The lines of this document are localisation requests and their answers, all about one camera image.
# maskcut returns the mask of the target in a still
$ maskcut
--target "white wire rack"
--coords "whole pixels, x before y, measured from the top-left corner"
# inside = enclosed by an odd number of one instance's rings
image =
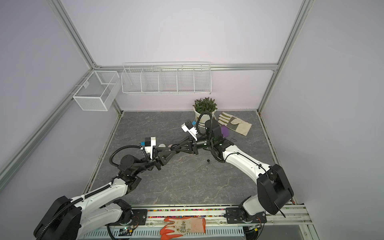
[[[191,94],[212,91],[209,65],[124,66],[121,84],[126,94]]]
[[[73,98],[84,111],[108,111],[120,90],[116,71],[93,71]]]

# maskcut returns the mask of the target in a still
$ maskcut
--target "purple object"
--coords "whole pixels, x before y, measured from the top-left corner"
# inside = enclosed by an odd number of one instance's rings
[[[223,134],[223,137],[228,137],[229,136],[229,130],[228,130],[227,126],[221,125],[220,128],[221,128],[221,134]]]

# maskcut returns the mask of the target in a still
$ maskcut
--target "black mounting plate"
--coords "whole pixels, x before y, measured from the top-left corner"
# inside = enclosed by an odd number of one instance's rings
[[[259,212],[256,214],[257,217],[260,218],[261,223],[266,223],[266,216],[264,212]],[[240,220],[240,215],[239,215],[239,208],[238,207],[227,207],[225,209],[225,214],[227,215],[227,223],[244,223],[243,221]],[[255,219],[250,222],[250,223],[260,223],[259,219],[255,217]]]
[[[132,209],[132,212],[134,217],[132,218],[132,222],[129,225],[136,226],[138,221],[139,225],[145,225],[148,209]],[[123,225],[120,225],[118,222],[111,223],[110,225],[123,227]]]

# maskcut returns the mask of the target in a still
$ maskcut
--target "green plant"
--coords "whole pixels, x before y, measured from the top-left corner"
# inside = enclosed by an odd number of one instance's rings
[[[193,106],[198,113],[202,113],[204,111],[213,112],[217,109],[217,104],[214,99],[212,100],[212,98],[200,98],[200,100],[195,100],[195,104]]]

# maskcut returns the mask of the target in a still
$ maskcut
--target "potted plant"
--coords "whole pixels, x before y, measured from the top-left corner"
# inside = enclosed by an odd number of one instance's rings
[[[217,110],[217,104],[215,103],[215,100],[212,98],[200,98],[200,100],[195,100],[195,104],[193,105],[193,111],[195,112],[195,121],[197,121],[197,119],[200,117],[200,114],[204,111],[208,111],[208,112],[211,112],[212,113],[212,117],[214,119],[216,119],[215,117],[215,112]],[[205,122],[207,120],[209,120],[209,115],[208,114],[204,114],[201,119],[200,119],[200,123],[199,123],[199,126],[200,127],[205,127]]]

